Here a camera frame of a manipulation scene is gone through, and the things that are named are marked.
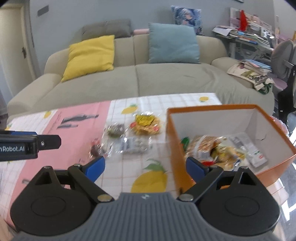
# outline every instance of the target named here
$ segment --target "cardboard box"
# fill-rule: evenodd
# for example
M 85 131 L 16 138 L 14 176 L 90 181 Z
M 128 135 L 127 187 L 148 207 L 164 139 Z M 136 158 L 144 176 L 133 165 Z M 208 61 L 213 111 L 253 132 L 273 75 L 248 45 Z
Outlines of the cardboard box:
M 186 191 L 192 179 L 186 172 L 181 139 L 195 135 L 224 136 L 245 132 L 268 162 L 258 168 L 249 165 L 264 186 L 273 184 L 294 161 L 296 148 L 282 130 L 257 105 L 212 105 L 169 108 L 167 138 L 176 189 Z

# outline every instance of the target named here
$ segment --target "light blue pillow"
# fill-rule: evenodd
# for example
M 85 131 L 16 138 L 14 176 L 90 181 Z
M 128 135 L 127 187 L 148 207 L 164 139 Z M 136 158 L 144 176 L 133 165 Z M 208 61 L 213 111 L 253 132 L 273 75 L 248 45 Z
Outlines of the light blue pillow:
M 149 24 L 149 63 L 200 62 L 200 48 L 193 27 Z

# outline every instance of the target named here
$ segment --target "gray pillow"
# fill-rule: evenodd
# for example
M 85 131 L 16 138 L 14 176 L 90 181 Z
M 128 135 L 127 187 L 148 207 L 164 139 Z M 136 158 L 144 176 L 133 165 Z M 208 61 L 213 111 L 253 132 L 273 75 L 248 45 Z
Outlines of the gray pillow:
M 133 33 L 130 19 L 117 19 L 86 25 L 82 28 L 82 40 L 115 35 L 115 38 L 130 37 Z

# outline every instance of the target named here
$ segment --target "sofa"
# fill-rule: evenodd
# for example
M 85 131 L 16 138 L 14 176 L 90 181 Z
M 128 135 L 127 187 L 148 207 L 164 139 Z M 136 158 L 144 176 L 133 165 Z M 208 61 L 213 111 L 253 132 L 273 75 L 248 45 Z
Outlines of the sofa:
M 16 116 L 79 104 L 128 97 L 173 93 L 214 92 L 223 104 L 257 104 L 269 115 L 274 95 L 260 94 L 252 85 L 228 75 L 237 60 L 227 57 L 221 40 L 196 36 L 200 64 L 149 64 L 149 36 L 115 39 L 114 70 L 88 74 L 61 83 L 68 49 L 52 54 L 44 74 L 20 91 L 7 105 Z

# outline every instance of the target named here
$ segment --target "food packet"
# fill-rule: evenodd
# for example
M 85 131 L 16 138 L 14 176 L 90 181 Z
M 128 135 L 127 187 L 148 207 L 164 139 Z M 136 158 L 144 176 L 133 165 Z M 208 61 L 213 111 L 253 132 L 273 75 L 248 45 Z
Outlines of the food packet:
M 120 138 L 124 136 L 126 129 L 124 124 L 115 122 L 113 124 L 107 125 L 105 131 L 109 137 Z
M 117 143 L 117 153 L 144 153 L 152 148 L 151 137 L 124 137 Z
M 107 150 L 106 150 L 106 146 L 104 143 L 101 143 L 98 139 L 94 139 L 91 142 L 91 149 L 89 152 L 89 158 L 91 160 L 93 160 L 99 156 L 106 157 L 106 153 L 107 153 Z
M 237 171 L 245 159 L 245 154 L 232 146 L 220 144 L 212 150 L 211 157 L 215 160 L 215 165 L 225 171 Z
M 246 153 L 246 159 L 253 167 L 257 168 L 268 161 L 264 154 L 259 151 L 259 149 L 254 145 L 246 133 L 242 132 L 229 135 L 228 139 L 232 141 L 234 146 Z
M 186 158 L 194 157 L 198 161 L 211 160 L 211 151 L 222 141 L 222 137 L 196 136 L 187 148 Z
M 130 128 L 136 135 L 156 135 L 160 133 L 160 118 L 153 112 L 138 113 Z

